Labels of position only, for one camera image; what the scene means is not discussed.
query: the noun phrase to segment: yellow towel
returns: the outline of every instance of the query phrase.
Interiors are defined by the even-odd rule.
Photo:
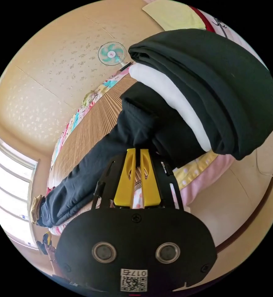
[[[143,7],[165,31],[205,29],[201,18],[186,4],[171,0],[155,0]]]
[[[33,202],[30,210],[30,219],[32,224],[36,224],[39,219],[39,206],[43,196],[39,195],[38,197],[33,198]]]
[[[211,165],[217,156],[213,151],[209,151],[185,166],[174,170],[174,176],[177,179],[179,189],[183,189],[197,178]]]

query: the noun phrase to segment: human hand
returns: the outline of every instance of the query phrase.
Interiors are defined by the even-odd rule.
[[[44,247],[46,248],[46,252],[47,252],[50,260],[51,261],[55,260],[56,249],[52,245],[48,246],[47,244],[45,244]]]

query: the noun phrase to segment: patterned wallpaper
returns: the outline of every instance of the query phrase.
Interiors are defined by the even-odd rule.
[[[16,54],[0,84],[0,123],[51,154],[84,96],[120,69],[97,56],[109,41],[133,43],[162,31],[143,0],[104,0],[75,9],[35,34]]]

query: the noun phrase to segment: bamboo mat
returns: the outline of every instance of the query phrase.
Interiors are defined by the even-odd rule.
[[[117,123],[122,110],[120,95],[136,80],[127,74],[95,103],[69,135],[49,174],[48,186],[57,186]],[[136,172],[135,189],[141,187],[140,170]]]

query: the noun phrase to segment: person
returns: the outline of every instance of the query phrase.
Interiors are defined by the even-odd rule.
[[[66,275],[64,275],[64,273],[60,269],[60,267],[59,267],[59,265],[58,265],[58,263],[56,261],[56,256],[55,256],[56,248],[53,247],[52,245],[48,246],[47,244],[45,244],[44,246],[45,246],[46,252],[47,252],[47,254],[49,256],[49,259],[50,259],[50,262],[51,262],[51,265],[52,265],[52,268],[53,268],[54,275],[56,277],[60,277],[60,278],[62,278],[64,280],[66,280],[66,283],[69,283],[70,285],[77,286],[75,283],[72,283],[70,280],[68,280]]]

